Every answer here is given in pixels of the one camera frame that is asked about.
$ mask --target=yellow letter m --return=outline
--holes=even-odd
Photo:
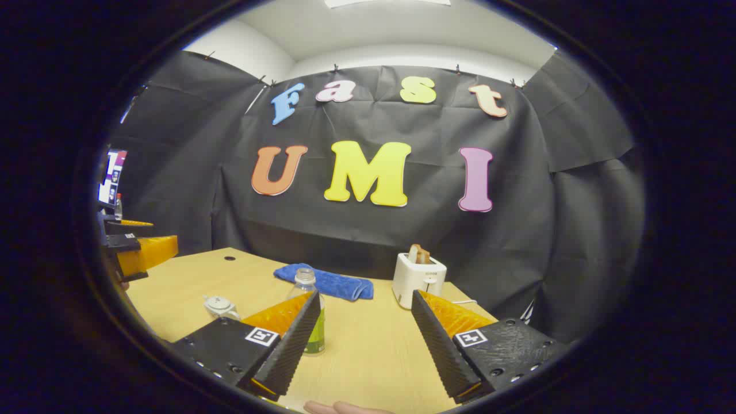
[[[373,183],[378,180],[370,200],[379,206],[401,207],[406,205],[404,194],[404,161],[411,147],[402,142],[387,142],[378,150],[370,164],[355,141],[339,141],[332,144],[335,152],[335,171],[332,184],[325,191],[331,201],[347,201],[350,192],[345,188],[347,179],[353,186],[357,201],[363,201]]]

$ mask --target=black fabric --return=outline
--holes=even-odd
[[[111,138],[128,149],[119,189],[124,217],[178,235],[180,255],[210,250],[216,166],[262,84],[234,66],[180,52],[146,85]]]
[[[550,171],[621,157],[634,137],[613,101],[559,50],[524,85],[545,136]]]
[[[597,102],[605,97],[600,88],[564,57],[548,65],[523,90],[443,69],[376,66],[300,77],[259,96],[254,77],[182,52],[114,134],[113,146],[129,150],[125,216],[178,234],[181,254],[234,247],[371,278],[392,278],[397,254],[419,243],[447,265],[448,281],[494,316],[519,317],[536,298],[533,326],[571,340],[626,285],[643,195],[631,134],[611,104]],[[407,76],[431,78],[436,101],[404,102]],[[333,80],[355,82],[354,97],[317,102]],[[296,83],[305,84],[296,111],[272,125],[271,99]],[[502,95],[508,116],[479,108],[468,91],[477,84]],[[336,141],[357,141],[368,161],[386,142],[409,144],[407,206],[377,206],[369,197],[360,203],[350,182],[347,202],[326,200]],[[276,197],[256,193],[250,179],[258,150],[282,149],[269,173],[277,180],[291,145],[308,147],[291,188]],[[461,147],[493,154],[487,213],[458,207]]]
[[[431,104],[404,102],[401,80],[429,77]],[[332,80],[357,84],[347,102],[317,102]],[[296,111],[280,124],[271,99],[304,83]],[[478,106],[470,86],[485,83],[503,96],[505,118]],[[222,164],[213,211],[213,247],[235,247],[282,262],[305,262],[335,273],[391,279],[396,256],[419,243],[447,265],[447,280],[495,314],[519,316],[542,280],[553,237],[553,183],[542,131],[525,97],[506,83],[421,67],[366,67],[325,72],[279,84],[242,118],[239,142]],[[357,141],[368,161],[381,145],[411,145],[404,169],[405,207],[377,206],[354,196],[324,199],[337,141]],[[277,197],[251,188],[258,149],[305,145],[291,188]],[[461,147],[486,148],[488,213],[462,211],[465,189]],[[283,171],[279,154],[271,179]]]
[[[570,342],[625,293],[646,224],[643,166],[612,100],[567,55],[556,52],[523,93],[542,125],[556,212],[530,325]]]

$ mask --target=finger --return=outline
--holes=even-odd
[[[377,410],[375,408],[358,407],[357,405],[348,404],[344,401],[336,402],[333,407],[335,407],[337,414],[394,414],[390,411]]]
[[[307,401],[304,404],[304,410],[309,414],[338,414],[338,412],[329,405],[320,404],[315,401]]]

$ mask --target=bottle cap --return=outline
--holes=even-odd
[[[316,282],[314,277],[314,270],[307,267],[302,267],[297,270],[297,274],[294,277],[294,281],[301,284],[313,284]]]
[[[212,309],[227,309],[230,306],[230,301],[222,296],[213,296],[207,299],[207,306]]]

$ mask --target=blue towel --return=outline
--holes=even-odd
[[[297,270],[303,267],[314,270],[314,276],[316,278],[314,286],[316,286],[320,293],[349,301],[356,301],[359,298],[373,299],[373,283],[371,281],[325,272],[324,270],[315,269],[304,263],[290,264],[289,266],[276,269],[274,276],[294,283]]]

